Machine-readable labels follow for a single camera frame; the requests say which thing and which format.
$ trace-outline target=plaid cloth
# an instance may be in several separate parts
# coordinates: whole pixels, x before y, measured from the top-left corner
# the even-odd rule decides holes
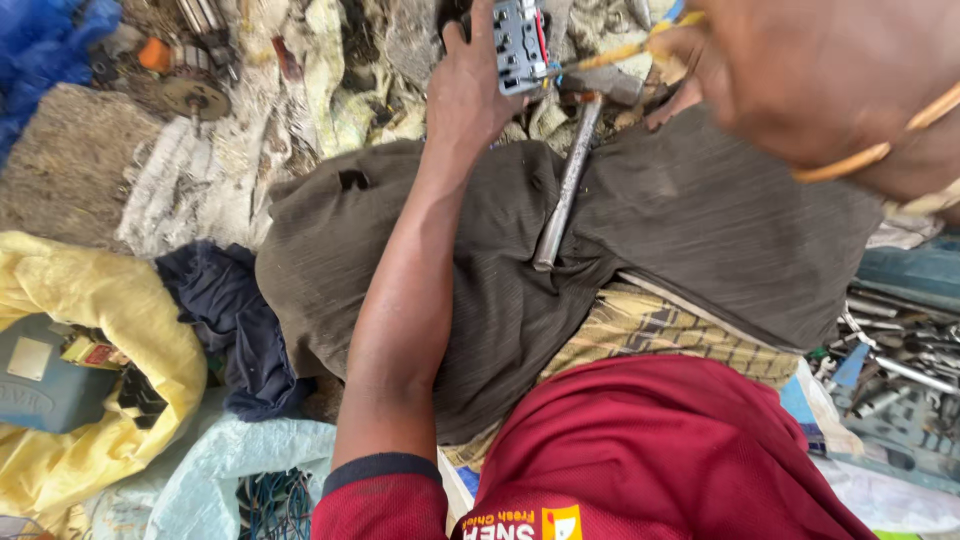
[[[537,384],[596,360],[648,354],[712,358],[777,390],[793,376],[800,358],[732,335],[642,287],[612,282],[597,293],[587,320],[543,368]],[[502,423],[467,444],[441,450],[454,467],[479,472]]]

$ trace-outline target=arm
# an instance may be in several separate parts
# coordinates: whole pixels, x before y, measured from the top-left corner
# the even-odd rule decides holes
[[[518,102],[499,93],[492,0],[474,0],[473,36],[444,28],[447,57],[427,90],[420,170],[360,309],[332,467],[370,454],[436,461],[433,380],[450,334],[453,240],[467,180]]]

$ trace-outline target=dark brown fabric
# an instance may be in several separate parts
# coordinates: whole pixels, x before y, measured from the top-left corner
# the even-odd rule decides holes
[[[480,159],[457,233],[453,328],[435,385],[441,444],[499,420],[617,270],[775,346],[812,348],[828,334],[879,223],[878,202],[845,184],[797,185],[782,163],[707,118],[694,108],[656,134],[630,130],[593,152],[563,268],[552,275],[529,261],[563,160],[539,142]],[[257,279],[299,377],[344,376],[353,324],[421,148],[400,142],[329,160],[273,191]]]

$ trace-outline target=red label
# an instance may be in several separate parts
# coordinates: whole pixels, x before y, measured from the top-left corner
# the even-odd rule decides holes
[[[109,345],[97,345],[93,348],[93,352],[86,356],[84,364],[99,366],[107,361],[107,358],[110,357],[110,353],[112,352],[113,347]]]

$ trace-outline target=orange logo patch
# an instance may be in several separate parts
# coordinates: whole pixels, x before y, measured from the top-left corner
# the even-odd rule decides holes
[[[584,540],[580,527],[580,505],[568,508],[544,508],[543,540]]]

